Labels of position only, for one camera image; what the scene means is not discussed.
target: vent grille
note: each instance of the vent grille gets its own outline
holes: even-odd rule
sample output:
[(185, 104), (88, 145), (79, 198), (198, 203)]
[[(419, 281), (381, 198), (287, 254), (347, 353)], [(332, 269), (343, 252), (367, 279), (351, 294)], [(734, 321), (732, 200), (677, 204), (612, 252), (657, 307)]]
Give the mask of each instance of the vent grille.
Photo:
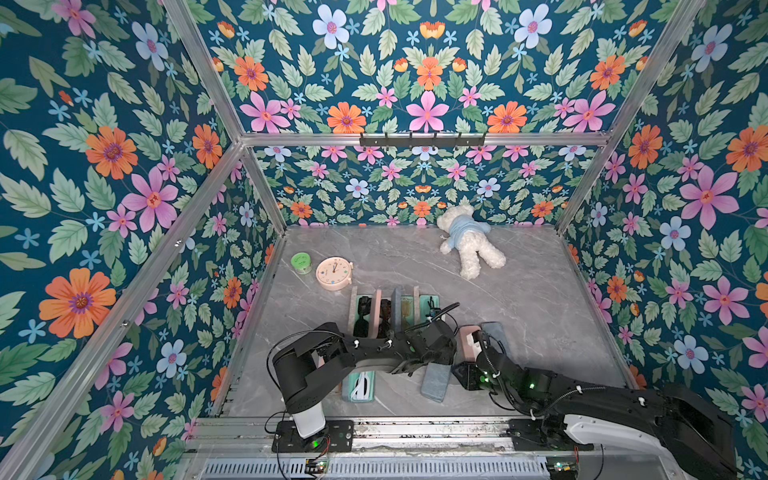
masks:
[[(290, 478), (304, 473), (305, 458), (280, 459)], [(275, 458), (212, 458), (205, 479), (275, 478), (282, 480)], [(543, 457), (333, 458), (324, 478), (549, 478)]]

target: marble surface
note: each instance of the marble surface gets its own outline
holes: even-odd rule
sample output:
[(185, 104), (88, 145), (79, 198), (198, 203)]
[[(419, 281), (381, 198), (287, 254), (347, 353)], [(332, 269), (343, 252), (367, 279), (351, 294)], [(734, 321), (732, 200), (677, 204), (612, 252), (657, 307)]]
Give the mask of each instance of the marble surface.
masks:
[[(415, 227), (289, 230), (228, 416), (268, 416), (284, 408), (265, 370), (265, 356), (274, 342), (327, 321), (346, 328), (351, 288), (331, 293), (319, 286), (314, 273), (295, 273), (290, 258), (299, 252), (312, 257), (313, 270), (332, 256), (354, 262), (358, 293), (380, 288), (388, 296), (401, 285), (408, 295), (418, 285), (421, 294), (439, 295), (441, 305), (461, 302), (452, 312), (458, 323), (502, 323), (511, 357), (520, 365), (552, 369), (587, 382), (624, 384), (554, 229), (494, 227), (488, 238), (507, 256), (507, 264), (493, 270), (481, 261), (482, 271), (474, 280), (459, 276), (456, 250), (448, 255), (439, 252), (441, 235), (445, 234), (437, 228)], [(423, 397), (424, 371), (412, 377), (378, 372), (374, 402), (344, 402), (340, 394), (331, 394), (323, 400), (323, 408), (328, 416), (505, 414), (490, 402), (487, 392), (466, 391), (453, 377), (443, 403)]]

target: white teddy bear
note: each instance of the white teddy bear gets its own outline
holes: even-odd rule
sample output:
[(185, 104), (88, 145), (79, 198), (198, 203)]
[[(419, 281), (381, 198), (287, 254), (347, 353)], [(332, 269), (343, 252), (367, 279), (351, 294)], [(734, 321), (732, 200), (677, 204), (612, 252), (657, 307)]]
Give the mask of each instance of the white teddy bear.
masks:
[(491, 226), (474, 221), (474, 212), (472, 205), (458, 205), (450, 207), (437, 219), (440, 230), (450, 234), (440, 246), (440, 251), (447, 254), (454, 248), (458, 250), (462, 260), (462, 276), (467, 280), (480, 274), (478, 254), (491, 268), (501, 268), (507, 263), (507, 257), (485, 238), (485, 234), (491, 231)]

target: blue shirt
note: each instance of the blue shirt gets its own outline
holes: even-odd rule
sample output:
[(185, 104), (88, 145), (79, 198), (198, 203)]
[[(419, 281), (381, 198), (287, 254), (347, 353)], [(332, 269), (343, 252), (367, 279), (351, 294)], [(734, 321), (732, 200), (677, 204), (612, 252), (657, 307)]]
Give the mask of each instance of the blue shirt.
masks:
[(451, 247), (451, 250), (458, 249), (458, 243), (462, 240), (464, 234), (471, 231), (488, 233), (491, 231), (491, 226), (485, 222), (475, 222), (469, 215), (459, 215), (453, 220), (448, 231), (450, 235), (448, 245)]

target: green lid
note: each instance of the green lid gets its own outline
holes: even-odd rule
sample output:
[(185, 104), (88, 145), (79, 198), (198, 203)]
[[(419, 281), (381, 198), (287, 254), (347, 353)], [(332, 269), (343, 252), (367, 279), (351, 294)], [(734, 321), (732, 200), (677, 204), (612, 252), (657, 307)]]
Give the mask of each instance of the green lid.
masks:
[(290, 259), (290, 264), (297, 270), (305, 270), (311, 264), (310, 255), (308, 253), (297, 253)]

